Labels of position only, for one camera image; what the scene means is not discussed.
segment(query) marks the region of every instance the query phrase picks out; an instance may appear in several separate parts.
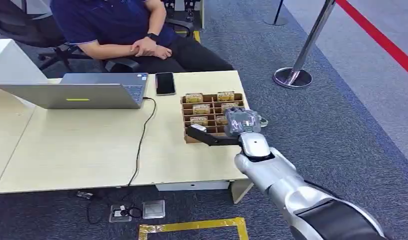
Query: office chair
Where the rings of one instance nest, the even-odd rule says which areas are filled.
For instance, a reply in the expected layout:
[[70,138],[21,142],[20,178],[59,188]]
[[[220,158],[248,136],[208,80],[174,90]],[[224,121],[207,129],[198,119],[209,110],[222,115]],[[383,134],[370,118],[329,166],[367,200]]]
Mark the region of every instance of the office chair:
[[54,52],[39,54],[42,61],[50,58],[39,66],[40,70],[62,61],[67,70],[72,72],[69,59],[91,59],[84,54],[74,53],[78,47],[66,44],[51,13],[27,14],[27,0],[22,0],[21,8],[10,0],[0,0],[0,34],[26,45],[53,48]]

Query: chair backrest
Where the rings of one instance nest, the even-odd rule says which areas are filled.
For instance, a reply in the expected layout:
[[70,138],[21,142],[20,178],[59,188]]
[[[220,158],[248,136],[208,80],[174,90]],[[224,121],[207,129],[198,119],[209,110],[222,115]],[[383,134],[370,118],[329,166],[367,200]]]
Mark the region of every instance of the chair backrest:
[[57,47],[65,42],[51,14],[27,14],[27,0],[19,8],[11,0],[0,0],[0,34],[21,43],[41,47]]

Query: red rope barrier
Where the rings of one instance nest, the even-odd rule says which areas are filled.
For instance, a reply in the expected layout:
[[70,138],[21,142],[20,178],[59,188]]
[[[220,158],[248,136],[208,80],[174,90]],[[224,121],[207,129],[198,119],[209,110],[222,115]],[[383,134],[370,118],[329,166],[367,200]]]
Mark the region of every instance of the red rope barrier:
[[408,56],[397,45],[389,40],[381,31],[369,22],[357,9],[355,9],[347,0],[336,0],[339,6],[369,34],[385,51],[391,55],[407,72]]

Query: man's hand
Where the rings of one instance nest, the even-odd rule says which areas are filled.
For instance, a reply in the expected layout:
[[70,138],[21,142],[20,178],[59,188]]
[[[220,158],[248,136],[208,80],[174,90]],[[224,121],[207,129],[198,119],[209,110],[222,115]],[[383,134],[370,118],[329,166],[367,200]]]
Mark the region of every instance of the man's hand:
[[134,51],[137,47],[139,48],[139,52],[135,55],[136,57],[153,56],[155,51],[157,50],[157,43],[149,37],[145,37],[143,39],[137,40],[132,45],[131,51]]
[[171,49],[158,45],[153,56],[161,58],[162,60],[165,60],[171,57],[171,55],[172,55]]

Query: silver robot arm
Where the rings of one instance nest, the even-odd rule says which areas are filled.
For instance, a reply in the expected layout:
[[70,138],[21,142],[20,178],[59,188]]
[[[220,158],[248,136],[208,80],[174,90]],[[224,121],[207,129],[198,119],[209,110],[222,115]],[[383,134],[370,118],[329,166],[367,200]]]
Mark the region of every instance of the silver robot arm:
[[226,111],[228,137],[189,127],[186,133],[210,146],[240,145],[238,169],[268,195],[288,222],[296,240],[385,240],[380,224],[365,210],[310,185],[259,133],[258,114],[242,108]]

